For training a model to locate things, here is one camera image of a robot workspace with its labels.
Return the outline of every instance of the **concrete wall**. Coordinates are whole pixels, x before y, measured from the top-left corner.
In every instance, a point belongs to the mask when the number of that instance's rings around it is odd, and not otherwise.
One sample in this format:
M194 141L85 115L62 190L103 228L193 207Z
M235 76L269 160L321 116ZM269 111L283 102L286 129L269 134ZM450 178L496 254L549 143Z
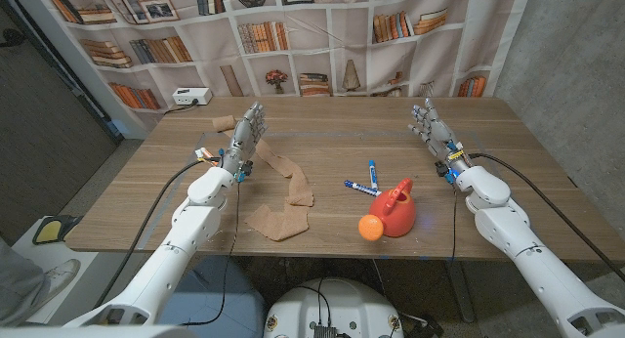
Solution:
M625 0L529 0L495 96L625 239Z

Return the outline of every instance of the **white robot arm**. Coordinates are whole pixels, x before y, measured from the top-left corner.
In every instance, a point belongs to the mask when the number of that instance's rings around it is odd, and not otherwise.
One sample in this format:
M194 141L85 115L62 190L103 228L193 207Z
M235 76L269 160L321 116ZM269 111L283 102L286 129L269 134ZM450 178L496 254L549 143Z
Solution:
M438 118L430 98L415 106L408 128L439 160L439 174L461 191L476 215L479 233L517 266L563 337L625 337L625 311L593 293L529 227L527 214L510 198L510 188L475 166L453 132Z
M172 216L172 229L126 289L65 327L92 324L155 324L197 247L215 234L225 192L251 172L249 158L267 129L263 106L254 103L234 129L220 164L195 180Z

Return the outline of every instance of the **toy watering can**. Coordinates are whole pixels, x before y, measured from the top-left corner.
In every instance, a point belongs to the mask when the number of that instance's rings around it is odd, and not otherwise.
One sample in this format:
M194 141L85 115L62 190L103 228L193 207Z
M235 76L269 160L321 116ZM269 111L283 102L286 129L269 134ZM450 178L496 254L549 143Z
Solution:
M367 240L383 235L402 236L412 229L417 209L410 197L412 180L404 179L394 190L383 191L373 200L369 214L360 219L358 230Z

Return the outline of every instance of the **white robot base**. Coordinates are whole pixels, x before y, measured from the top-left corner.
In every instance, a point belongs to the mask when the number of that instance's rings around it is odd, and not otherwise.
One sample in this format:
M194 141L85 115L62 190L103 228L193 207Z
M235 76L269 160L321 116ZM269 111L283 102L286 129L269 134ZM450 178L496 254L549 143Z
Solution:
M353 280L324 278L320 292L328 301L328 313L325 301L314 291L319 289L319 281L320 278L304 282L273 304L265 322L265 338L336 337L337 334L388 338L392 333L394 338L403 338L397 310L384 296Z

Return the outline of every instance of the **bookshelf backdrop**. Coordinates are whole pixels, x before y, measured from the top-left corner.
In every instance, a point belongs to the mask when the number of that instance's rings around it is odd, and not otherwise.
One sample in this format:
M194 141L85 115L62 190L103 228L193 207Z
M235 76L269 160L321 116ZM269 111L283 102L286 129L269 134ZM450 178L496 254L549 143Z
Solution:
M309 73L321 74L331 96L492 96L527 2L42 1L148 128L179 87L217 97L322 95L303 82ZM284 94L266 83L273 69L288 75Z

